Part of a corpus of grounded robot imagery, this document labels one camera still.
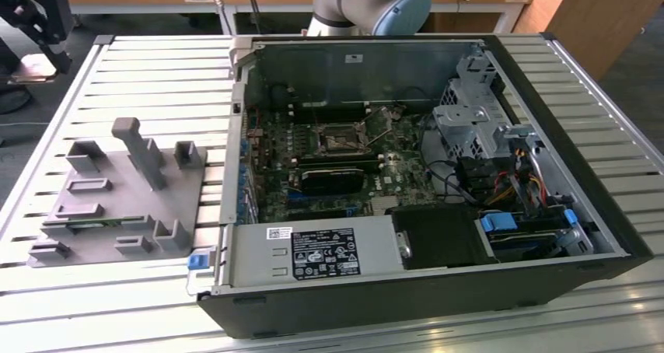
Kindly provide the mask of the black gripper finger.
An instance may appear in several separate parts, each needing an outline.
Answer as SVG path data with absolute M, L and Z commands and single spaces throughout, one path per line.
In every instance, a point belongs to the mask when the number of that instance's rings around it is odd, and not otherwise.
M 73 66 L 66 44 L 66 40 L 47 42 L 46 39 L 39 39 L 41 50 L 59 74 L 69 74 Z

